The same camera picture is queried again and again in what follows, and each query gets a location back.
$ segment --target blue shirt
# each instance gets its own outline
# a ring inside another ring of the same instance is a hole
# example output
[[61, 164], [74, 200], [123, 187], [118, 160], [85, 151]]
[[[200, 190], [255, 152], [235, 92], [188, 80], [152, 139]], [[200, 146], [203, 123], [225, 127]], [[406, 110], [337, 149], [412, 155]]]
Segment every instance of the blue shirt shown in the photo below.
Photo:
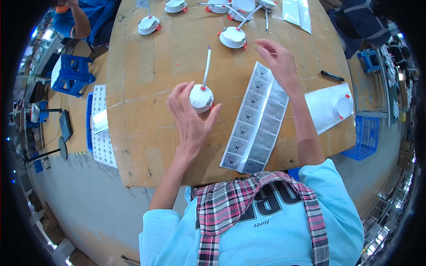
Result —
[[335, 11], [327, 11], [331, 22], [340, 37], [345, 41], [346, 59], [352, 56], [360, 49], [362, 40], [366, 40], [374, 46], [382, 46], [391, 38], [389, 26], [382, 17], [376, 17], [373, 13], [374, 1], [370, 0], [345, 0], [340, 6], [347, 16], [350, 24], [357, 31], [360, 39], [350, 39], [345, 36], [343, 31], [336, 25]]
[[[90, 35], [88, 41], [91, 44], [100, 27], [112, 16], [114, 11], [114, 0], [80, 0], [80, 8], [86, 13], [89, 19]], [[71, 9], [64, 13], [55, 13], [53, 28], [62, 33], [65, 37], [74, 38], [75, 21], [72, 17]]]
[[[333, 161], [304, 166], [300, 181], [317, 194], [325, 220], [330, 265], [355, 265], [364, 244], [364, 230]], [[173, 210], [145, 213], [139, 235], [141, 265], [195, 266], [201, 239], [197, 199], [184, 216]], [[312, 242], [304, 203], [282, 182], [266, 185], [237, 222], [220, 235], [220, 266], [312, 266]]]

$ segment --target light blue sweatshirt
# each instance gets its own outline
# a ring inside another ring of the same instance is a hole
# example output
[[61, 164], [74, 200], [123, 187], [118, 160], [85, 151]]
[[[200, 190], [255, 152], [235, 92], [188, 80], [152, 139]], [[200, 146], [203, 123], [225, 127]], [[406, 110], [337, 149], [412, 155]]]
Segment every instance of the light blue sweatshirt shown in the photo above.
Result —
[[[300, 181], [313, 189], [321, 206], [330, 248], [330, 265], [352, 266], [361, 255], [364, 230], [333, 161], [304, 166]], [[219, 266], [311, 266], [312, 242], [304, 204], [283, 182], [266, 185], [245, 214], [220, 235]], [[173, 210], [144, 215], [139, 235], [142, 266], [195, 266], [200, 244], [197, 200], [183, 218]]]

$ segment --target black marker pen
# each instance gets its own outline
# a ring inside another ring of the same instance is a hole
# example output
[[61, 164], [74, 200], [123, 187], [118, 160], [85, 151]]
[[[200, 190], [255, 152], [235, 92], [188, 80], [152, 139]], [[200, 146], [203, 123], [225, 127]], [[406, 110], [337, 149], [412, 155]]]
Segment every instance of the black marker pen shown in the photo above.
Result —
[[332, 77], [332, 78], [334, 78], [334, 79], [336, 79], [336, 80], [345, 81], [345, 79], [344, 79], [344, 78], [339, 77], [339, 76], [336, 76], [336, 75], [333, 75], [333, 74], [328, 73], [328, 72], [326, 72], [326, 71], [324, 71], [324, 70], [321, 70], [321, 75], [328, 76], [328, 77]]

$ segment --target white electrical cable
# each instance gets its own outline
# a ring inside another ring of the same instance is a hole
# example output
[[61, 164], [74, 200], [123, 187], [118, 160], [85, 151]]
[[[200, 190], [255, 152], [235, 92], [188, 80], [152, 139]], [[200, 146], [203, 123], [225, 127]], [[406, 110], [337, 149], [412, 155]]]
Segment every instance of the white electrical cable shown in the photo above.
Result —
[[240, 29], [244, 23], [246, 23], [246, 21], [248, 20], [249, 17], [251, 17], [256, 11], [258, 11], [259, 9], [261, 9], [263, 7], [263, 4], [261, 4], [260, 6], [256, 7], [255, 10], [253, 10], [242, 22], [241, 24], [237, 27], [237, 29]]
[[197, 2], [195, 2], [195, 4], [225, 6], [225, 5], [230, 5], [231, 3], [197, 3]]
[[266, 31], [265, 33], [268, 32], [268, 9], [265, 9], [265, 17], [266, 17]]
[[210, 56], [211, 56], [211, 53], [212, 53], [212, 49], [210, 49], [210, 45], [208, 46], [208, 48], [209, 48], [209, 50], [208, 50], [208, 53], [207, 53], [206, 72], [204, 73], [203, 86], [201, 88], [204, 88], [206, 86], [207, 75], [209, 74]]
[[232, 12], [234, 12], [235, 14], [237, 14], [240, 18], [242, 18], [243, 20], [245, 19], [245, 17], [243, 17], [238, 11], [236, 11], [233, 7], [230, 6], [226, 6], [227, 8], [229, 8]]

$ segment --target white foam tray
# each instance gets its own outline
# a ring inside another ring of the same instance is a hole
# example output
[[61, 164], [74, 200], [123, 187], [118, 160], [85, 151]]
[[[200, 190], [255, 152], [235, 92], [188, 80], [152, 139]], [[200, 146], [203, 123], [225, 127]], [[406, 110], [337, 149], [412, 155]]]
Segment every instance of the white foam tray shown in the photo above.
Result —
[[[95, 128], [92, 117], [107, 108], [105, 87], [106, 85], [96, 85], [93, 89], [92, 116], [90, 118], [92, 129]], [[97, 135], [92, 134], [92, 145], [93, 158], [95, 161], [117, 168], [114, 151], [112, 150], [111, 138], [109, 137], [109, 130]]]

